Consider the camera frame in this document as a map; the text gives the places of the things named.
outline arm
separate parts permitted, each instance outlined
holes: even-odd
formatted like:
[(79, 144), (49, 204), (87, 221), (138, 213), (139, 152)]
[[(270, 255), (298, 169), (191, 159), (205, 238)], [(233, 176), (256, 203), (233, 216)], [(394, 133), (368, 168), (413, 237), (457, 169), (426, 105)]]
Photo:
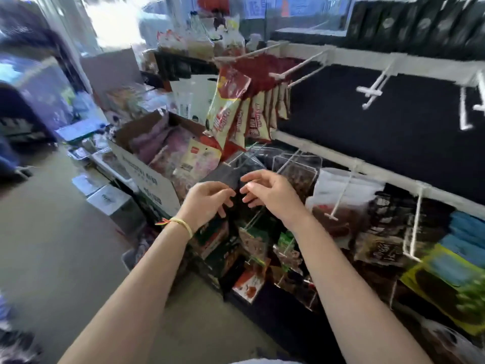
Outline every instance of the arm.
[(266, 170), (241, 178), (249, 207), (266, 207), (294, 234), (348, 364), (431, 364), (424, 350), (360, 277), (288, 181)]
[[(225, 217), (222, 205), (231, 207), (229, 197), (234, 195), (225, 184), (199, 183), (190, 190), (177, 218), (196, 231), (216, 212)], [(59, 364), (146, 362), (188, 241), (184, 226), (169, 223)]]

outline floor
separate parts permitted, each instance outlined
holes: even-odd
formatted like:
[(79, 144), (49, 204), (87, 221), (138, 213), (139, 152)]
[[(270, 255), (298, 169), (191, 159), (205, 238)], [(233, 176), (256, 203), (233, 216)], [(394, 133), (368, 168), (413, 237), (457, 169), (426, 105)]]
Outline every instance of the floor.
[[(35, 160), (27, 182), (0, 189), (0, 290), (13, 324), (32, 330), (55, 363), (126, 276), (126, 245), (71, 184), (77, 170), (61, 149)], [(167, 304), (150, 363), (224, 364), (270, 355), (278, 345), (238, 310), (188, 275)]]

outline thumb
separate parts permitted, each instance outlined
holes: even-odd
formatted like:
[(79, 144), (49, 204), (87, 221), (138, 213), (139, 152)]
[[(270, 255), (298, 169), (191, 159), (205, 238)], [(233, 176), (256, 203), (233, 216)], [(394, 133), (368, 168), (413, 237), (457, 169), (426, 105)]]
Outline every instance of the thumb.
[(224, 189), (218, 191), (216, 194), (211, 195), (211, 199), (213, 199), (218, 206), (222, 205), (230, 196), (236, 195), (236, 192), (231, 188)]
[(261, 199), (263, 202), (268, 196), (268, 193), (270, 191), (270, 188), (267, 188), (264, 185), (255, 183), (254, 181), (247, 183), (246, 188), (255, 196), (257, 196), (259, 199)]

